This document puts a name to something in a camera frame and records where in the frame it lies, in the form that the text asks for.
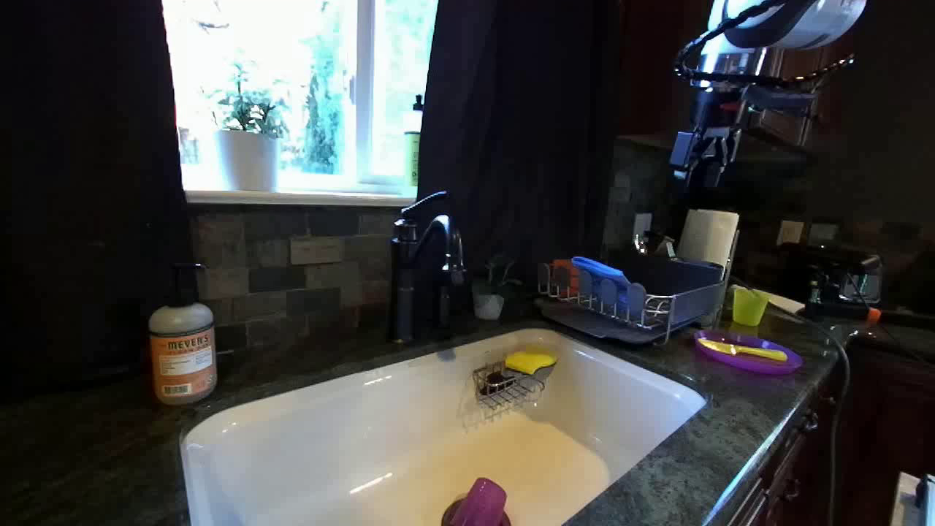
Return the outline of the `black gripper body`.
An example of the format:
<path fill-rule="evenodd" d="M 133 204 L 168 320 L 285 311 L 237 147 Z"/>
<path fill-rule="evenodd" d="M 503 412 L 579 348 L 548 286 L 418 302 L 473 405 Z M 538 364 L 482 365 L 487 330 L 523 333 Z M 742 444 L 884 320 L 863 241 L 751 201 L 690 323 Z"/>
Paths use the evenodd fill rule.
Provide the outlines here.
<path fill-rule="evenodd" d="M 712 73 L 695 89 L 691 127 L 675 134 L 668 153 L 671 175 L 687 188 L 717 188 L 723 172 L 736 163 L 745 139 L 811 161 L 806 147 L 763 130 L 760 118 L 785 115 L 811 123 L 814 89 L 817 80 L 811 76 L 777 80 Z"/>

